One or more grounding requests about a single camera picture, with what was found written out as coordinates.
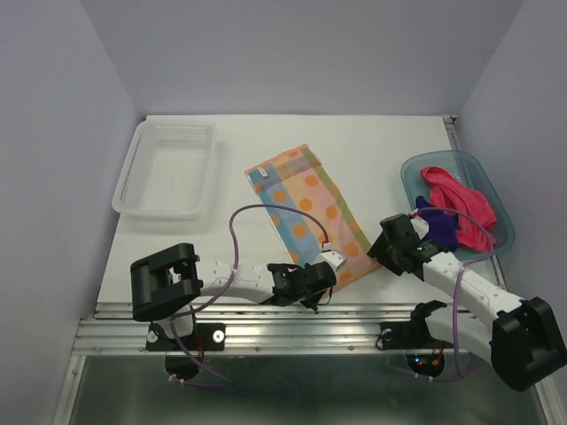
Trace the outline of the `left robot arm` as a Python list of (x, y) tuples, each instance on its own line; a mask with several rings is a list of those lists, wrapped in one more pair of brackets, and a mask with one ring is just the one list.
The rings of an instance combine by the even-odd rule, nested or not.
[(207, 349), (224, 348), (222, 324), (197, 324), (199, 297), (239, 298), (256, 305), (285, 307), (300, 303), (317, 310), (322, 296), (337, 284), (336, 272), (346, 258), (328, 243), (311, 264), (285, 263), (231, 266), (201, 259), (190, 243), (179, 243), (130, 266), (133, 319), (149, 324), (150, 352), (194, 350), (201, 341)]

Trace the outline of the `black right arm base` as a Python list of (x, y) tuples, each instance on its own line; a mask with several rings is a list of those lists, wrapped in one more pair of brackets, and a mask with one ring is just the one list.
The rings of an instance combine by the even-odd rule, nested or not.
[(452, 345), (435, 339), (426, 326), (426, 319), (447, 305), (434, 300), (420, 303), (411, 312), (408, 321), (385, 321), (380, 325), (376, 347), (380, 351), (411, 350), (406, 355), (410, 370), (427, 379), (439, 378), (445, 368), (444, 350)]

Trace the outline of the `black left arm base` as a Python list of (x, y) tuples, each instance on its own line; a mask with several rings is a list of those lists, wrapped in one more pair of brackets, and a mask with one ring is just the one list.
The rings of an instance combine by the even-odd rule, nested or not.
[(152, 322), (146, 334), (145, 350), (165, 353), (167, 379), (186, 387), (223, 388), (230, 380), (206, 364), (208, 352), (223, 352), (226, 325), (221, 322), (198, 323), (185, 316)]

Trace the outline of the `purple towel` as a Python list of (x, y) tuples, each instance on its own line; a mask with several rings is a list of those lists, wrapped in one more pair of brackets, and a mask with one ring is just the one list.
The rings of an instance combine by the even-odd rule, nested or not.
[(418, 210), (426, 209), (425, 212), (419, 214), (429, 226), (429, 230), (424, 234), (422, 240), (441, 243), (449, 251), (456, 251), (459, 247), (456, 234), (457, 217), (449, 212), (433, 209), (433, 205), (423, 196), (416, 198), (416, 208)]

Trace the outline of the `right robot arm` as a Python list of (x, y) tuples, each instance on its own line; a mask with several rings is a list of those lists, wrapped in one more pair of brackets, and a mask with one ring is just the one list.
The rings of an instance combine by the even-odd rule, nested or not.
[(412, 274), (453, 299), (419, 303), (408, 321), (384, 321), (377, 349), (465, 350), (524, 391), (566, 365), (566, 346), (552, 307), (489, 282), (442, 244), (423, 240), (423, 220), (397, 214), (381, 221), (369, 257), (396, 275)]

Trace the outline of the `orange polka dot towel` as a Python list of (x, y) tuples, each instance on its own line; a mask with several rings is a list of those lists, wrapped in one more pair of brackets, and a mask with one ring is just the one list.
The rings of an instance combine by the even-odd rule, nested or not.
[(313, 263), (326, 243), (346, 258), (337, 271), (336, 290), (379, 268), (367, 251), (363, 233), (336, 183), (308, 145), (285, 151), (245, 171), (268, 208), (268, 215), (295, 264)]

